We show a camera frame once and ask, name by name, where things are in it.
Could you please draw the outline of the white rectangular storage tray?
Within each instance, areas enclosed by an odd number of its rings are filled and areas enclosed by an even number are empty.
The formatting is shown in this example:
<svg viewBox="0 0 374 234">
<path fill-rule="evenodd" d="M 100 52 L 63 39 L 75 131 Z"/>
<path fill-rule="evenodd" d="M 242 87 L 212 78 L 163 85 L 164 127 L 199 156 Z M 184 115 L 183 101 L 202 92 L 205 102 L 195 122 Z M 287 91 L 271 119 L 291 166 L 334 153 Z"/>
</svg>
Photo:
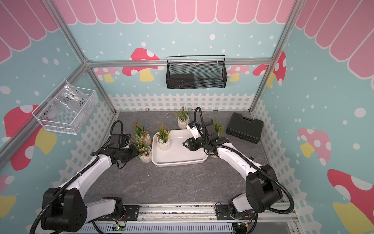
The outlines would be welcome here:
<svg viewBox="0 0 374 234">
<path fill-rule="evenodd" d="M 208 158 L 202 148 L 193 152 L 183 145 L 186 140 L 192 137 L 191 132 L 187 129 L 171 130 L 169 135 L 171 147 L 166 151 L 159 147 L 156 134 L 153 136 L 152 162 L 158 167 L 198 164 L 205 162 Z"/>
</svg>

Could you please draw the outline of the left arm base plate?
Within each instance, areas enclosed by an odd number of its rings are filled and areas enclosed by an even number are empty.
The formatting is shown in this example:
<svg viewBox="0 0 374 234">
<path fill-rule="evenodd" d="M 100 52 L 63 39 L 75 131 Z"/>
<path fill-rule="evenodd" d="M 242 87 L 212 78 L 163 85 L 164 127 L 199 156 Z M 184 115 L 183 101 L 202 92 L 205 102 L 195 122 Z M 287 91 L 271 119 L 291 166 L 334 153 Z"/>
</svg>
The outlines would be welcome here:
<svg viewBox="0 0 374 234">
<path fill-rule="evenodd" d="M 124 205 L 123 215 L 108 214 L 100 217 L 98 221 L 137 221 L 139 216 L 139 205 Z"/>
</svg>

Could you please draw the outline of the twine pot orange flowers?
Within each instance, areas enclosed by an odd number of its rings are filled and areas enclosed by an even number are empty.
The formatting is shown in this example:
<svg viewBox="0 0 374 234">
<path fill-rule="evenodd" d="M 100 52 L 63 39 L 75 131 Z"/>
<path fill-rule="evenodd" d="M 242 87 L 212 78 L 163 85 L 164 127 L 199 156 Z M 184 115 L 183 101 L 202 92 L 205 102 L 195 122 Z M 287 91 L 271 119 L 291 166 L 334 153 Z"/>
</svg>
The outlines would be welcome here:
<svg viewBox="0 0 374 234">
<path fill-rule="evenodd" d="M 223 135 L 223 126 L 219 122 L 214 122 L 214 128 L 218 135 Z"/>
</svg>

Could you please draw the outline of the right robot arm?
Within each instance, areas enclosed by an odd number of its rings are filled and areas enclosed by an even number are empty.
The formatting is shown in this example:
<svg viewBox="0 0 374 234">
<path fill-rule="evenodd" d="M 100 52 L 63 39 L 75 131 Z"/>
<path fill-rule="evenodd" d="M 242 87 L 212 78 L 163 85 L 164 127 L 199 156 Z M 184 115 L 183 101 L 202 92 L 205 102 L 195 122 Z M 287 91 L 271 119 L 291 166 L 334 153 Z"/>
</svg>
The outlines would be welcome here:
<svg viewBox="0 0 374 234">
<path fill-rule="evenodd" d="M 294 211 L 295 202 L 290 192 L 278 181 L 274 169 L 261 165 L 237 150 L 223 136 L 218 135 L 212 122 L 206 122 L 202 109 L 195 108 L 193 121 L 187 126 L 192 137 L 183 144 L 190 151 L 202 149 L 208 155 L 226 161 L 245 179 L 245 193 L 232 198 L 228 212 L 233 218 L 252 211 L 256 214 L 266 210 L 286 215 Z"/>
</svg>

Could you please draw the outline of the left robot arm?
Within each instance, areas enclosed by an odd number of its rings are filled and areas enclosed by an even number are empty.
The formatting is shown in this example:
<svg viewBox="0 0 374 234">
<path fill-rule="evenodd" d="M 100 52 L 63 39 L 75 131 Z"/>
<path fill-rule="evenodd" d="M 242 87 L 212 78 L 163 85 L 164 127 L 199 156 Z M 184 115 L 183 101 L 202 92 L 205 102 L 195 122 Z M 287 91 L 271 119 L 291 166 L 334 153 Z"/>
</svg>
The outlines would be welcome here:
<svg viewBox="0 0 374 234">
<path fill-rule="evenodd" d="M 137 157 L 138 150 L 130 143 L 131 135 L 121 130 L 114 133 L 110 129 L 109 138 L 96 151 L 92 159 L 70 180 L 56 188 L 49 188 L 42 199 L 42 210 L 33 222 L 30 233 L 37 227 L 50 230 L 53 234 L 75 233 L 87 223 L 95 223 L 102 217 L 119 220 L 127 211 L 122 198 L 104 197 L 101 200 L 85 203 L 84 198 L 93 183 L 110 167 L 122 169 Z"/>
</svg>

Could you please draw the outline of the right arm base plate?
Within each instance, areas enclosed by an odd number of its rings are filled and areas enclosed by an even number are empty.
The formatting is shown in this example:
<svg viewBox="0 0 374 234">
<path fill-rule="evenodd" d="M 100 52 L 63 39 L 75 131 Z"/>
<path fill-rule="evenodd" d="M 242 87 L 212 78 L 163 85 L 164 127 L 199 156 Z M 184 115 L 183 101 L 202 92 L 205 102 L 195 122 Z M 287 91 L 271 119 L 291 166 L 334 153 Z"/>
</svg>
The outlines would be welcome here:
<svg viewBox="0 0 374 234">
<path fill-rule="evenodd" d="M 237 211 L 233 205 L 216 203 L 214 205 L 217 220 L 253 220 L 255 214 L 251 210 Z"/>
</svg>

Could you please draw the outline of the pot pink flowers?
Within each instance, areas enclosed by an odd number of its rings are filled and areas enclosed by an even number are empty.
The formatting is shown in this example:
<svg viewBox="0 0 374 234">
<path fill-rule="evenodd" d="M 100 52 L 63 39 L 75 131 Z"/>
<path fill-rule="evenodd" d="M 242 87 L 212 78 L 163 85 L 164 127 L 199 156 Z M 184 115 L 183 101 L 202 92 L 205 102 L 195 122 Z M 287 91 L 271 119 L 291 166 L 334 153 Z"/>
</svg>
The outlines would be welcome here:
<svg viewBox="0 0 374 234">
<path fill-rule="evenodd" d="M 138 151 L 138 157 L 143 163 L 150 163 L 152 161 L 151 142 L 145 138 L 134 138 L 132 143 Z"/>
</svg>

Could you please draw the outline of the ribbed pot orange flowers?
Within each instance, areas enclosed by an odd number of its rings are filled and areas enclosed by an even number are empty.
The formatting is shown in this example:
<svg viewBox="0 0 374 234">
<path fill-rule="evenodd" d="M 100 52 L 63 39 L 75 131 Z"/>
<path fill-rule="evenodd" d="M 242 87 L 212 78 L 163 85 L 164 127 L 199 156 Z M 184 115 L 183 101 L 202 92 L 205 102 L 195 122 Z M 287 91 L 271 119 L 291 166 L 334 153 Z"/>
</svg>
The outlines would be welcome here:
<svg viewBox="0 0 374 234">
<path fill-rule="evenodd" d="M 171 148 L 171 142 L 169 139 L 170 133 L 171 130 L 163 123 L 158 127 L 158 133 L 156 134 L 156 136 L 160 150 L 167 151 Z"/>
</svg>

